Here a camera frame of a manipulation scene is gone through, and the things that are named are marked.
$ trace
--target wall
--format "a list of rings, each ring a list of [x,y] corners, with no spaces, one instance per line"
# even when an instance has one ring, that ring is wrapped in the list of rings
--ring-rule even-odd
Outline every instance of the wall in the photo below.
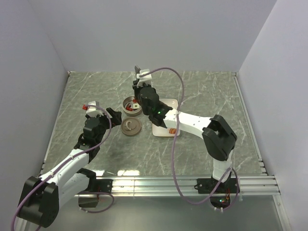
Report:
[[[25,180],[39,173],[67,79],[31,5],[0,1],[1,230]]]
[[[307,230],[308,1],[278,0],[239,82],[266,167],[295,231]]]
[[[70,71],[238,71],[276,0],[29,2]]]

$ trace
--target purple cable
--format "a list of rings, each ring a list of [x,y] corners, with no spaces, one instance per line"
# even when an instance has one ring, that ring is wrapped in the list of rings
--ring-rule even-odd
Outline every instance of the purple cable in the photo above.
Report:
[[[86,152],[88,152],[88,151],[91,151],[91,150],[97,148],[98,146],[102,145],[102,144],[105,142],[105,140],[109,137],[110,132],[111,132],[111,128],[112,128],[112,123],[111,123],[110,116],[108,115],[108,113],[107,113],[104,109],[102,109],[101,107],[96,106],[96,105],[85,105],[85,106],[86,106],[86,107],[95,107],[95,108],[101,110],[102,112],[104,112],[104,113],[106,114],[107,118],[108,118],[108,121],[109,121],[109,130],[108,130],[107,136],[102,140],[102,142],[100,142],[99,144],[97,144],[97,145],[95,145],[95,146],[93,146],[93,147],[91,147],[91,148],[89,148],[89,149],[87,149],[87,150],[84,150],[84,151],[82,151],[82,152],[80,152],[80,153],[77,153],[77,154],[73,155],[73,158],[75,158],[75,157],[77,157],[77,156],[80,156],[80,155],[82,155],[82,154],[84,154],[84,153],[86,153]],[[68,162],[70,162],[71,160],[72,160],[72,159],[67,159],[67,160],[65,160],[62,164],[60,164],[60,165],[54,170],[53,174],[56,174],[58,171],[60,171],[60,169],[63,168],[63,167],[64,167]],[[17,210],[16,210],[16,212],[15,212],[15,214],[14,214],[14,217],[13,217],[13,219],[12,219],[12,222],[11,222],[11,231],[14,231],[14,224],[15,224],[16,217],[17,217],[17,215],[18,215],[20,209],[22,208],[22,206],[25,204],[25,202],[29,199],[29,197],[30,197],[39,187],[41,187],[44,183],[46,183],[47,181],[49,181],[51,178],[52,178],[51,175],[48,176],[45,180],[43,180],[41,183],[39,183],[34,189],[32,189],[31,192],[29,192],[29,194],[28,194],[27,196],[25,196],[25,198],[21,201],[21,203],[18,205]]]
[[[178,105],[178,108],[177,108],[177,110],[180,111],[180,106],[181,106],[181,104],[182,104],[182,102],[183,102],[183,100],[184,100],[184,82],[183,82],[182,77],[179,75],[179,73],[178,73],[176,70],[174,70],[174,69],[172,69],[172,68],[170,68],[170,67],[160,67],[160,68],[155,69],[155,70],[152,70],[152,71],[150,71],[150,72],[148,72],[148,73],[146,73],[146,74],[140,75],[140,77],[147,76],[147,75],[149,75],[149,74],[152,74],[152,73],[154,73],[154,72],[156,72],[156,71],[160,71],[160,70],[170,70],[170,71],[173,71],[173,72],[179,77],[179,79],[180,79],[180,81],[181,81],[181,85],[182,85],[182,94],[181,94],[180,102],[179,102],[179,105]],[[177,114],[177,130],[179,130],[179,126],[180,126],[180,119],[179,119],[179,114]],[[231,167],[228,168],[228,169],[225,171],[225,173],[222,175],[222,177],[220,178],[220,180],[217,182],[217,184],[216,184],[216,186],[214,187],[214,189],[212,190],[212,192],[211,192],[205,199],[203,199],[203,200],[201,200],[201,201],[199,201],[199,202],[194,202],[194,201],[189,200],[188,198],[186,198],[186,197],[183,195],[183,193],[182,193],[181,190],[180,190],[180,187],[179,187],[179,184],[178,184],[178,181],[177,181],[177,177],[176,177],[176,173],[175,173],[175,168],[174,168],[174,149],[175,149],[176,140],[177,140],[177,136],[175,135],[174,138],[173,138],[172,150],[171,150],[171,170],[172,170],[172,177],[173,177],[173,181],[174,181],[175,187],[176,187],[178,193],[180,194],[181,198],[184,199],[185,201],[187,201],[188,203],[192,204],[192,205],[200,205],[200,204],[204,203],[204,202],[207,201],[211,196],[213,196],[214,192],[215,192],[216,189],[218,188],[218,186],[219,186],[219,184],[221,183],[222,179],[227,175],[227,173],[228,173],[230,170],[232,170],[232,171],[234,172],[234,174],[235,174],[235,178],[236,178],[236,182],[237,182],[236,195],[235,195],[235,199],[232,201],[232,203],[231,203],[228,207],[226,207],[225,209],[223,209],[223,210],[226,210],[226,209],[230,208],[230,207],[234,204],[234,202],[235,202],[235,200],[236,200],[236,198],[237,198],[237,196],[238,196],[238,193],[239,193],[239,182],[238,182],[238,177],[237,177],[237,174],[236,174],[234,168],[231,168]]]
[[[80,192],[78,194],[79,195],[82,195],[82,194],[108,195],[108,196],[111,196],[111,198],[112,198],[112,202],[110,203],[110,205],[107,208],[104,208],[104,209],[99,210],[99,211],[89,211],[89,210],[86,210],[84,208],[81,208],[82,211],[85,211],[87,213],[101,213],[101,212],[104,212],[104,211],[108,210],[114,204],[114,202],[115,202],[115,197],[112,194],[107,193],[107,192],[96,192],[96,193],[95,192]]]

